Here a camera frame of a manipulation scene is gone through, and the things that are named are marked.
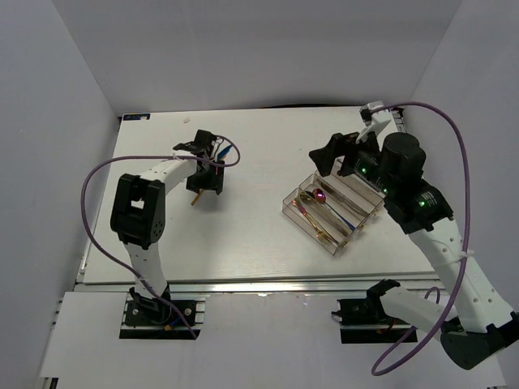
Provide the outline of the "black spoon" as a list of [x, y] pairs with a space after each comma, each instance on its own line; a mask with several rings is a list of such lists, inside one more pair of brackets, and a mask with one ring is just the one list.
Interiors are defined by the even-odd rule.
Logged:
[[325, 208], [324, 205], [317, 203], [306, 192], [302, 192], [299, 195], [299, 199], [305, 203], [315, 214], [319, 215], [321, 219], [325, 220], [328, 224], [332, 225], [337, 231], [340, 231], [343, 235], [349, 236], [352, 230], [346, 226], [346, 224], [339, 218], [333, 215], [333, 213]]

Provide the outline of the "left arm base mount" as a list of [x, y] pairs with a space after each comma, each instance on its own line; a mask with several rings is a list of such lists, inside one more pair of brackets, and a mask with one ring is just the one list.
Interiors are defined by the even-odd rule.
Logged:
[[[205, 300], [173, 300], [198, 336], [204, 323]], [[163, 313], [142, 308], [128, 293], [118, 337], [121, 340], [194, 340], [179, 315], [169, 307]]]

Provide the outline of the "black knife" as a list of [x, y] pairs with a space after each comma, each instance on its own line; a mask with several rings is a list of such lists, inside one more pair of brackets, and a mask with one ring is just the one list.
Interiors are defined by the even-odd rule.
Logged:
[[331, 197], [335, 199], [336, 202], [342, 203], [344, 208], [348, 208], [351, 212], [362, 216], [362, 217], [368, 217], [370, 213], [366, 211], [364, 208], [360, 207], [358, 204], [356, 204], [352, 199], [349, 199], [344, 194], [342, 194], [340, 191], [337, 191], [334, 187], [330, 186], [324, 181], [320, 181], [320, 185], [326, 191], [330, 194]]

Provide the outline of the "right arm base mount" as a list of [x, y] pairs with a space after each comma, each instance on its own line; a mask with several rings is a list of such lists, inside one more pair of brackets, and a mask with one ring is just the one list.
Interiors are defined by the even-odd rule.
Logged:
[[398, 318], [377, 318], [364, 299], [341, 299], [331, 317], [340, 326], [342, 344], [394, 344], [411, 326]]

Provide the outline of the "orange chopstick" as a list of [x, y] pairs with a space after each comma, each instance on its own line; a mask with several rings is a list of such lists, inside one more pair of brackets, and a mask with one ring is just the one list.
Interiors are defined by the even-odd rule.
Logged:
[[203, 192], [203, 190], [200, 190], [200, 192], [193, 198], [193, 200], [191, 201], [191, 206], [194, 206], [198, 202]]

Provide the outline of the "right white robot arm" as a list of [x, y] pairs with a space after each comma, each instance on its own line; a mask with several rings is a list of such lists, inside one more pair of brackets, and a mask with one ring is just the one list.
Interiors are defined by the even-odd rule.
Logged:
[[374, 134], [334, 134], [309, 153], [320, 175], [331, 174], [337, 158], [342, 177], [355, 174], [384, 194], [384, 208], [422, 251], [450, 295], [448, 313], [395, 280], [367, 290], [365, 300], [339, 313], [343, 323], [385, 323], [398, 318], [432, 332], [449, 358], [471, 370], [518, 340], [518, 313], [497, 293], [464, 248], [453, 210], [422, 177], [426, 153], [412, 135], [392, 133], [382, 143]]

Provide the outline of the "gold fork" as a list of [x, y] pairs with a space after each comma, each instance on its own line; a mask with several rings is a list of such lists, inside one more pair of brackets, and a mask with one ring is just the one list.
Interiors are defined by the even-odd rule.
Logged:
[[315, 235], [321, 241], [330, 242], [332, 239], [329, 234], [320, 227], [320, 225], [308, 214], [306, 208], [294, 200], [293, 205], [298, 209], [298, 211], [302, 214], [302, 216], [310, 223], [311, 227], [315, 230]]

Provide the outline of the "iridescent purple spoon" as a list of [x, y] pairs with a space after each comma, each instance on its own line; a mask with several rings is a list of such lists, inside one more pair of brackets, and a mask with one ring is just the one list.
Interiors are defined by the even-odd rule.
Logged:
[[332, 213], [335, 214], [335, 216], [342, 220], [350, 230], [356, 230], [356, 227], [352, 223], [350, 223], [339, 211], [337, 211], [330, 203], [327, 202], [326, 194], [321, 189], [316, 188], [311, 192], [311, 194], [317, 203], [327, 207]]

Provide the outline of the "blue knife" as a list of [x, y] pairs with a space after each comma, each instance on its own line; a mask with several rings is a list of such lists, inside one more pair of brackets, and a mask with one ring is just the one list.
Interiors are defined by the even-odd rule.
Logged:
[[230, 149], [232, 148], [231, 145], [225, 147], [221, 152], [219, 152], [217, 154], [217, 159], [218, 160], [223, 160], [225, 158], [225, 156], [229, 153]]

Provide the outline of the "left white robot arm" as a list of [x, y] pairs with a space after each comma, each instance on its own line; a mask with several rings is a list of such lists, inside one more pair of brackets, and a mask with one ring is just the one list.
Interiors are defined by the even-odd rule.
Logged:
[[192, 141], [176, 145], [169, 159], [141, 174], [125, 173], [118, 180], [110, 228], [139, 273], [130, 295], [153, 323], [163, 323], [171, 314], [158, 247], [165, 231], [166, 196], [181, 182], [196, 194], [212, 191], [219, 195], [225, 172], [224, 161], [218, 156], [222, 140], [198, 130]]

